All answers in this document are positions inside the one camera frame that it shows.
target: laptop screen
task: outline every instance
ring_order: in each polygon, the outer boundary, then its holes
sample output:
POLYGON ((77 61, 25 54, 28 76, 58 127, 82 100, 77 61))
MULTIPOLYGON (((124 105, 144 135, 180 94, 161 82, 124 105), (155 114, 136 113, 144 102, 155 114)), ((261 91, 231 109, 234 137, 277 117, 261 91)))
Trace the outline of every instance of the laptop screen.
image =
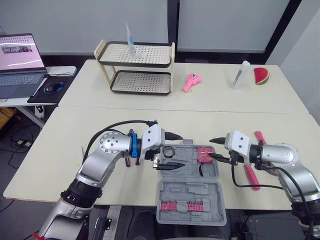
POLYGON ((0 36, 0 71, 44 67, 31 34, 0 36))

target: laptop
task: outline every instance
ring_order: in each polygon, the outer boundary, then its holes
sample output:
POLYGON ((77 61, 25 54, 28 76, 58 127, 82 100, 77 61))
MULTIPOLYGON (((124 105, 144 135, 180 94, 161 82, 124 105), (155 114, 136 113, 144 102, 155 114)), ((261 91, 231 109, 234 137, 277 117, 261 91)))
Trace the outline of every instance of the laptop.
POLYGON ((32 96, 45 74, 31 33, 0 35, 0 99, 32 96))

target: blue clamp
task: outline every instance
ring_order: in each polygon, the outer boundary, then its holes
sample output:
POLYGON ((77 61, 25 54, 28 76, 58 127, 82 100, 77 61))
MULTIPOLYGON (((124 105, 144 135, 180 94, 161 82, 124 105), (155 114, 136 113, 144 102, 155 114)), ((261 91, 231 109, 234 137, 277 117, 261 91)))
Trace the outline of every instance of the blue clamp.
POLYGON ((132 133, 132 153, 131 153, 132 158, 137 158, 138 157, 138 151, 137 151, 137 134, 132 133))

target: laptop keyboard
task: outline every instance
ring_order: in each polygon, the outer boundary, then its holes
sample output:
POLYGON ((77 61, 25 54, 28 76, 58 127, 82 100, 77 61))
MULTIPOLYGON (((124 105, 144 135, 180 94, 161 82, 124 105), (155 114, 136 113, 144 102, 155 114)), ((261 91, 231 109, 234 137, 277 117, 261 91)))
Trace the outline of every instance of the laptop keyboard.
POLYGON ((0 86, 36 84, 42 80, 42 73, 0 75, 0 86))

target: gray wall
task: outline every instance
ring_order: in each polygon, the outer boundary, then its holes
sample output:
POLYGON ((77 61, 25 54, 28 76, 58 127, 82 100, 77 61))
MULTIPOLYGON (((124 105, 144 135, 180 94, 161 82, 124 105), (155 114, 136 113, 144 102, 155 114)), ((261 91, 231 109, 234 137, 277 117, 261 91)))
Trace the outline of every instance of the gray wall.
POLYGON ((182 0, 177 49, 263 53, 289 0, 182 0))
POLYGON ((280 66, 318 124, 320 124, 319 8, 319 0, 302 0, 266 63, 280 66))
POLYGON ((167 0, 0 0, 7 34, 32 33, 42 54, 93 54, 101 39, 168 42, 167 0))

